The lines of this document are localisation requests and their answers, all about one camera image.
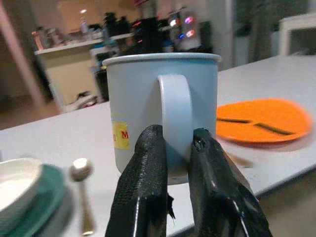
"mug rim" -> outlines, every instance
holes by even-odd
[[[147,60],[164,60],[164,59],[206,59],[221,62],[222,57],[212,53],[148,53],[148,54],[134,54],[127,56],[119,56],[105,59],[102,61],[103,66],[108,66],[117,63],[129,63]]]

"white table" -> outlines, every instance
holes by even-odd
[[[218,79],[218,105],[267,97],[281,97],[299,103],[316,118],[316,57],[273,57],[222,71]],[[240,170],[255,194],[267,192],[284,182],[316,168],[316,136],[309,136],[283,147],[245,148],[220,141],[236,156],[252,160],[253,168]],[[63,114],[0,131],[2,158],[13,159],[32,154],[46,163],[67,171],[72,161],[85,157],[95,165],[88,179],[88,193],[97,221],[94,236],[103,237],[119,178],[115,166],[109,103]],[[67,182],[78,195],[77,187]],[[193,224],[188,184],[168,187],[175,198],[175,224],[168,217],[167,233]],[[79,236],[79,199],[64,236]]]

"spoon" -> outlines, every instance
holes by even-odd
[[[82,235],[94,234],[94,220],[89,208],[84,180],[92,173],[93,167],[86,158],[79,158],[70,167],[70,174],[75,182],[79,182],[82,206]]]

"green plate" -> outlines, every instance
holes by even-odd
[[[62,171],[52,165],[43,165],[39,190],[23,220],[8,237],[32,237],[49,220],[61,203],[65,192]]]

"stacked plates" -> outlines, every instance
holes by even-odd
[[[0,237],[43,236],[65,204],[62,172],[33,158],[0,163]],[[63,213],[70,212],[70,203]]]

